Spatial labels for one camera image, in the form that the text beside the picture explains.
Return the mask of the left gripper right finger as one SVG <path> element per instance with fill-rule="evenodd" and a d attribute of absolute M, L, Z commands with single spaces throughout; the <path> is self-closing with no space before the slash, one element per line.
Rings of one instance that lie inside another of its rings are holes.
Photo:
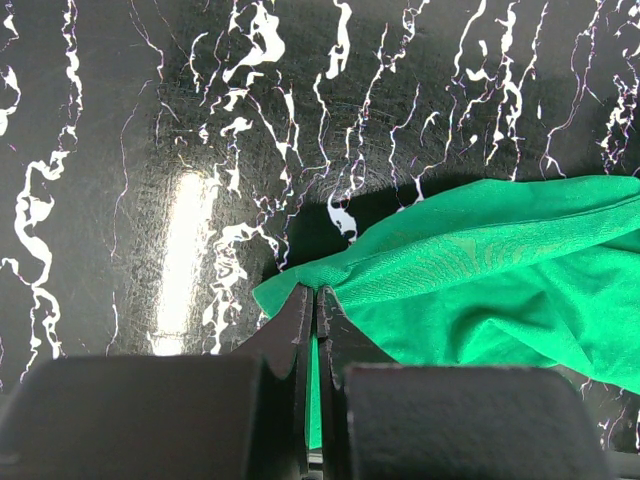
<path fill-rule="evenodd" d="M 328 479 L 609 479 L 573 386 L 553 370 L 395 362 L 317 296 Z"/>

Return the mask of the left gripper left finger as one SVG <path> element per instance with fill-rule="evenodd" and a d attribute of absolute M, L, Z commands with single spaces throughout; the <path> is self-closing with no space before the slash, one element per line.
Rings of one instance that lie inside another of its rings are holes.
<path fill-rule="evenodd" d="M 308 470 L 313 293 L 234 351 L 76 357 L 1 411 L 5 479 L 298 479 Z"/>

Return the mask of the green t shirt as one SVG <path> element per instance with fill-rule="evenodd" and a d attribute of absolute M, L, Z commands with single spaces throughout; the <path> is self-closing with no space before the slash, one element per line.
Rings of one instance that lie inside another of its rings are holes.
<path fill-rule="evenodd" d="M 268 279 L 276 315 L 297 285 L 409 365 L 567 367 L 639 389 L 639 181 L 483 179 L 369 227 L 350 247 Z"/>

